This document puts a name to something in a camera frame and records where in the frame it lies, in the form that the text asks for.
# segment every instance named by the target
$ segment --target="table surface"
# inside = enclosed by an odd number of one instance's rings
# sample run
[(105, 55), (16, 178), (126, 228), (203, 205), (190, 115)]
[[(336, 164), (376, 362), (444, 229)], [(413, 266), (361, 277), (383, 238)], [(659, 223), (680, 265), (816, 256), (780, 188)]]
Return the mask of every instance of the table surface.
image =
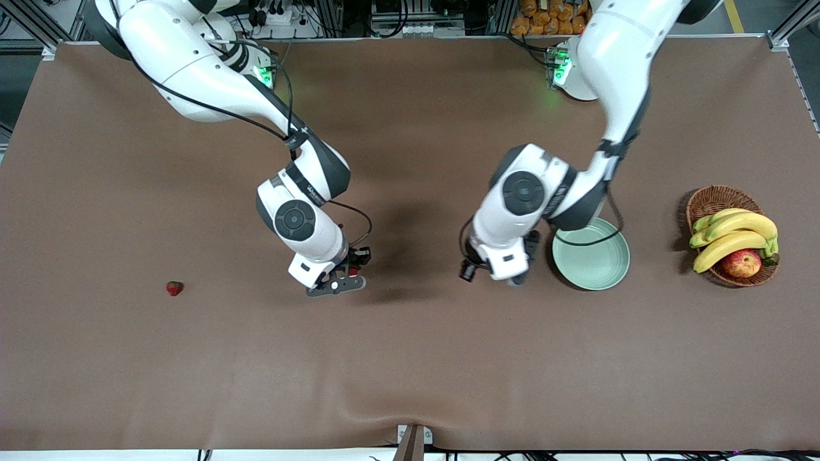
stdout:
[[(280, 141), (184, 119), (97, 46), (40, 65), (0, 168), (0, 449), (384, 445), (407, 422), (450, 449), (820, 446), (820, 140), (785, 53), (667, 41), (613, 183), (631, 269), (594, 293), (543, 245), (525, 286), (468, 284), (456, 235), (513, 146), (584, 168), (597, 103), (502, 40), (296, 43), (287, 65), (374, 221), (357, 293), (307, 298), (257, 216)], [(710, 184), (779, 225), (770, 283), (691, 272), (680, 201)]]

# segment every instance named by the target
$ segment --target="yellow floor stripe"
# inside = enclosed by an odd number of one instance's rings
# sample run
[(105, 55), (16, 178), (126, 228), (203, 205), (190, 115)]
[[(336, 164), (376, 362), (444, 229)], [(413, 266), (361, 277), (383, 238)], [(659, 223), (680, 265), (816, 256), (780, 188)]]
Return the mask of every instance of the yellow floor stripe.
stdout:
[(737, 14), (735, 0), (724, 0), (723, 6), (726, 7), (726, 14), (729, 16), (732, 31), (735, 32), (735, 34), (744, 34), (743, 23), (740, 22), (740, 15)]

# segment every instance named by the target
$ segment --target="plate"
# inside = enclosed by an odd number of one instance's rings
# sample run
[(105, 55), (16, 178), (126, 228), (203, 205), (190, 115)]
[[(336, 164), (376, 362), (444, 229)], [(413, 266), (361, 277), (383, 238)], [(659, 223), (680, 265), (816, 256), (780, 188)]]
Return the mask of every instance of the plate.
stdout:
[[(557, 236), (568, 242), (589, 243), (617, 231), (596, 217), (580, 230), (559, 230)], [(553, 258), (558, 270), (574, 285), (585, 290), (606, 290), (618, 284), (629, 270), (629, 245), (623, 234), (590, 246), (565, 244), (553, 239)]]

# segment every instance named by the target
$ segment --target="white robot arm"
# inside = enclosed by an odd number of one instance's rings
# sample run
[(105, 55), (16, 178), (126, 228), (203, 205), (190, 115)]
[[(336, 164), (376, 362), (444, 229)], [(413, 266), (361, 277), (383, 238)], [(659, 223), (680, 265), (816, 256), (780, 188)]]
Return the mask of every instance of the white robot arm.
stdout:
[(476, 268), (485, 267), (494, 280), (520, 284), (529, 269), (532, 239), (537, 247), (537, 233), (531, 231), (539, 219), (573, 231), (598, 215), (649, 103), (655, 53), (685, 9), (688, 21), (699, 21), (720, 2), (612, 0), (599, 5), (584, 34), (570, 46), (571, 72), (582, 79), (576, 87), (585, 86), (585, 93), (597, 96), (606, 112), (598, 150), (586, 171), (576, 171), (534, 144), (507, 153), (473, 217), (463, 279), (472, 281)]
[[(229, 120), (234, 114), (257, 116), (285, 133), (284, 142), (294, 160), (259, 185), (257, 211), (296, 253), (289, 273), (307, 287), (309, 295), (361, 289), (364, 278), (351, 274), (348, 265), (367, 263), (369, 250), (349, 254), (342, 230), (321, 210), (347, 189), (348, 164), (297, 116), (289, 114), (288, 106), (267, 88), (268, 82), (250, 75), (260, 75), (259, 70), (266, 69), (271, 59), (237, 41), (230, 24), (214, 12), (237, 2), (96, 0), (91, 2), (95, 11), (86, 10), (86, 16), (96, 25), (95, 37), (118, 56), (133, 59), (183, 116), (203, 122)], [(93, 21), (95, 15), (102, 21)], [(344, 275), (336, 277), (336, 271)], [(324, 286), (326, 276), (332, 279), (332, 288), (331, 283)]]

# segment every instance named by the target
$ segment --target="banana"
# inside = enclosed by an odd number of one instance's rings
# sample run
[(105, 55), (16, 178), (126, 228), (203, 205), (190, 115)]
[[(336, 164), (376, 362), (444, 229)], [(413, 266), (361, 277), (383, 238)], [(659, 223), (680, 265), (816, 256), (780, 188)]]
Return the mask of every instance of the banana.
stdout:
[(741, 230), (734, 234), (724, 235), (714, 240), (708, 247), (700, 252), (695, 259), (695, 272), (699, 274), (706, 272), (711, 266), (714, 266), (729, 253), (734, 253), (739, 249), (761, 249), (766, 248), (766, 246), (766, 239), (751, 230)]
[(743, 208), (726, 208), (719, 212), (716, 212), (715, 214), (704, 216), (700, 218), (698, 221), (695, 221), (695, 225), (693, 226), (693, 228), (695, 229), (695, 232), (701, 232), (709, 226), (711, 226), (718, 219), (740, 212), (751, 213), (751, 211)]
[[(727, 232), (727, 235), (736, 234), (737, 232), (740, 232), (740, 230), (732, 230), (730, 232)], [(701, 232), (698, 232), (695, 235), (692, 235), (692, 238), (689, 239), (689, 246), (691, 248), (700, 248), (700, 247), (704, 247), (708, 244), (709, 244), (709, 241), (706, 240), (706, 231), (705, 230), (702, 230)]]
[(766, 240), (777, 238), (777, 226), (771, 219), (757, 213), (735, 213), (724, 216), (706, 230), (706, 240), (714, 241), (738, 229), (749, 229), (762, 235)]

